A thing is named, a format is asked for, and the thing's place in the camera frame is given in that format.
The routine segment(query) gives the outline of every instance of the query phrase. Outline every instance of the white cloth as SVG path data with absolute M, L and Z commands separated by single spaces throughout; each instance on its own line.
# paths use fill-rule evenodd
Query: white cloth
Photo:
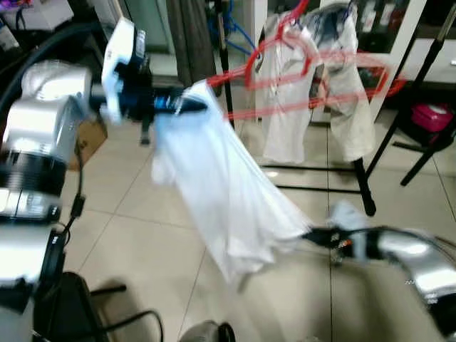
M 274 262 L 273 248 L 292 250 L 311 222 L 261 172 L 207 83 L 185 96 L 207 110 L 156 115 L 152 179 L 179 188 L 209 252 L 236 286 Z
M 278 23 L 282 16 L 273 16 L 265 25 L 266 38 L 276 34 Z M 297 30 L 298 26 L 288 27 Z M 312 36 L 318 27 L 304 27 L 301 39 L 309 48 L 309 53 L 315 53 L 317 46 Z M 343 23 L 341 33 L 337 38 L 321 39 L 318 51 L 338 53 L 344 51 L 356 53 L 358 40 L 354 18 L 349 16 Z M 283 44 L 276 44 L 264 52 L 264 60 L 259 69 L 258 77 L 279 78 L 282 75 L 296 73 L 302 68 L 304 56 L 301 49 L 291 49 Z M 276 162 L 300 163 L 304 160 L 303 138 L 310 121 L 308 108 L 284 112 L 281 107 L 292 103 L 300 103 L 309 99 L 309 90 L 314 77 L 318 60 L 313 62 L 307 76 L 298 82 L 272 86 L 262 91 L 259 96 L 258 108 L 276 108 L 275 114 L 263 121 L 266 137 L 264 157 Z M 329 63 L 325 65 L 327 75 L 328 96 L 353 95 L 353 100 L 331 102 L 331 132 L 341 147 L 343 159 L 346 162 L 357 160 L 372 152 L 375 147 L 375 130 L 373 116 L 363 84 L 354 61 L 344 63 Z
M 281 16 L 269 19 L 265 27 L 265 33 L 275 34 Z M 317 54 L 317 49 L 306 28 L 296 30 L 287 27 L 288 34 L 295 34 L 307 46 L 309 52 Z M 285 43 L 278 43 L 264 52 L 264 58 L 259 69 L 257 78 L 259 80 L 279 80 L 282 76 L 296 75 L 302 72 L 304 67 L 304 52 L 301 48 L 292 48 Z M 262 125 L 266 138 L 263 156 L 276 162 L 304 161 L 303 139 L 311 116 L 308 106 L 298 110 L 284 111 L 284 105 L 293 103 L 305 103 L 309 100 L 309 91 L 312 83 L 312 76 L 316 64 L 313 63 L 309 69 L 310 77 L 301 78 L 296 82 L 271 85 L 261 91 L 257 103 L 258 108 L 274 108 L 274 113 L 263 117 Z

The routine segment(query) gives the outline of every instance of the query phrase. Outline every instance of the red hanger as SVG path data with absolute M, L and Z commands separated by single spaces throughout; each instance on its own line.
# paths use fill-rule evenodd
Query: red hanger
M 342 58 L 346 60 L 347 58 L 355 58 L 357 62 L 359 61 L 367 61 L 369 65 L 373 65 L 373 75 L 379 77 L 378 85 L 376 88 L 373 89 L 365 89 L 365 91 L 360 93 L 348 93 L 348 94 L 341 94 L 335 96 L 325 96 L 319 98 L 312 98 L 300 103 L 292 103 L 288 105 L 282 105 L 280 110 L 282 112 L 287 112 L 290 110 L 298 110 L 302 108 L 315 108 L 325 104 L 331 103 L 340 103 L 340 102 L 351 102 L 359 96 L 364 96 L 365 94 L 368 98 L 372 98 L 373 96 L 379 94 L 390 75 L 390 68 L 384 65 L 382 62 L 376 60 L 373 57 L 367 56 L 366 54 L 356 54 L 356 53 L 345 53 L 341 51 L 340 53 L 334 53 L 330 51 L 329 53 L 319 51 L 317 54 L 309 53 L 310 49 L 306 45 L 306 42 L 300 39 L 298 36 L 287 34 L 285 32 L 285 27 L 287 24 L 293 23 L 295 20 L 298 20 L 301 15 L 306 10 L 306 7 L 309 3 L 309 0 L 301 0 L 298 6 L 293 9 L 287 16 L 285 16 L 281 22 L 279 23 L 277 33 L 274 37 L 269 38 L 267 40 L 262 41 L 258 48 L 253 52 L 250 56 L 247 63 L 239 68 L 235 68 L 233 70 L 227 71 L 222 75 L 215 75 L 211 78 L 207 79 L 207 82 L 212 87 L 220 86 L 221 84 L 228 82 L 235 78 L 244 78 L 245 87 L 248 90 L 255 90 L 258 88 L 266 88 L 270 85 L 281 85 L 285 83 L 292 83 L 296 82 L 304 77 L 306 77 L 310 65 L 314 62 L 317 63 L 324 63 L 324 61 L 334 61 L 335 58 Z M 303 69 L 300 73 L 294 75 L 286 75 L 281 76 L 279 79 L 268 79 L 268 80 L 261 80 L 255 83 L 252 82 L 252 69 L 254 67 L 254 63 L 257 58 L 268 48 L 275 46 L 280 43 L 285 43 L 286 45 L 296 46 L 301 48 L 306 60 L 304 61 Z M 392 86 L 390 87 L 387 96 L 391 96 L 397 93 L 402 87 L 405 85 L 404 80 L 396 79 L 393 81 Z M 255 110 L 237 110 L 233 113 L 227 113 L 227 117 L 232 120 L 236 119 L 245 119 L 245 118 L 256 118 L 265 115 L 274 114 L 277 111 L 277 108 L 261 108 Z

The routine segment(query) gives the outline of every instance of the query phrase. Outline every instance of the tiled floor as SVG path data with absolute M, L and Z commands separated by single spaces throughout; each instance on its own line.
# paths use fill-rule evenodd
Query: tiled floor
M 380 117 L 379 142 L 392 118 L 389 112 Z M 107 321 L 140 309 L 158 309 L 166 341 L 176 341 L 185 329 L 206 319 L 229 321 L 241 342 L 317 341 L 314 336 L 322 342 L 442 341 L 400 271 L 349 261 L 334 267 L 327 251 L 305 242 L 236 293 L 205 252 L 179 194 L 152 185 L 152 148 L 138 147 L 139 127 L 127 123 L 109 131 L 110 138 L 85 168 L 87 206 L 74 225 L 66 262 L 66 268 L 80 272 L 92 289 L 119 281 L 128 285 L 126 294 L 98 303 Z M 251 153 L 260 156 L 259 124 L 238 122 L 237 132 Z M 309 165 L 340 160 L 326 128 L 310 127 L 305 144 Z M 378 208 L 370 222 L 426 229 L 456 240 L 456 145 L 436 155 L 401 187 L 400 179 L 417 158 L 414 152 L 387 149 L 370 178 Z M 267 174 L 277 183 L 356 187 L 353 178 L 326 172 Z M 66 205 L 71 204 L 76 181 L 76 174 L 68 176 Z M 356 195 L 285 193 L 317 224 L 325 222 L 330 205 L 339 199 L 362 209 Z M 153 320 L 145 318 L 111 337 L 156 341 L 156 335 Z

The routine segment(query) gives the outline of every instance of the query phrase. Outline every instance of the robotic arm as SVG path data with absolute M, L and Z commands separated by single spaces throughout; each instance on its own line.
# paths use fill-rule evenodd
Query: robotic arm
M 33 301 L 58 283 L 65 259 L 66 235 L 56 223 L 66 165 L 76 133 L 91 111 L 119 123 L 125 109 L 141 113 L 141 142 L 156 110 L 179 115 L 206 108 L 182 89 L 153 88 L 145 57 L 145 34 L 121 19 L 105 52 L 102 84 L 86 68 L 57 61 L 30 67 L 23 93 L 11 106 L 0 149 L 0 336 L 29 342 Z M 81 214 L 76 198 L 73 216 Z M 354 234 L 362 235 L 356 239 Z M 315 229 L 304 239 L 344 257 L 362 249 L 368 259 L 403 267 L 430 315 L 448 341 L 456 341 L 456 268 L 432 238 L 392 229 L 348 232 Z

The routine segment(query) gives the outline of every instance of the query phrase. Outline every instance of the hanging shirt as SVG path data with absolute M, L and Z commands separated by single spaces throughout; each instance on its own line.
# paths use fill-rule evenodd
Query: hanging shirt
M 304 20 L 301 39 L 308 46 L 309 53 L 318 51 L 355 54 L 358 47 L 355 29 L 355 15 L 345 18 L 346 5 L 327 6 L 311 12 Z M 266 38 L 274 36 L 280 20 L 286 14 L 271 17 L 265 26 Z M 287 74 L 304 62 L 304 56 L 298 61 L 300 48 L 286 50 L 280 45 L 268 48 L 258 77 L 264 75 L 278 78 Z M 297 99 L 308 99 L 311 82 L 318 60 L 314 59 L 306 77 L 299 82 L 280 85 L 262 91 L 259 108 L 264 105 L 277 108 L 276 113 L 264 120 L 266 136 L 264 157 L 276 162 L 300 163 L 304 159 L 303 138 L 310 121 L 309 109 L 302 108 L 284 112 L 281 104 L 295 103 Z M 375 130 L 373 116 L 363 84 L 353 58 L 344 62 L 337 61 L 325 64 L 325 79 L 328 86 L 327 96 L 352 95 L 349 100 L 338 103 L 331 101 L 331 132 L 341 147 L 346 162 L 357 160 L 372 152 L 375 147 Z
M 227 282 L 274 262 L 273 248 L 294 248 L 310 220 L 263 174 L 205 81 L 185 96 L 207 109 L 155 116 L 152 179 L 175 185 Z

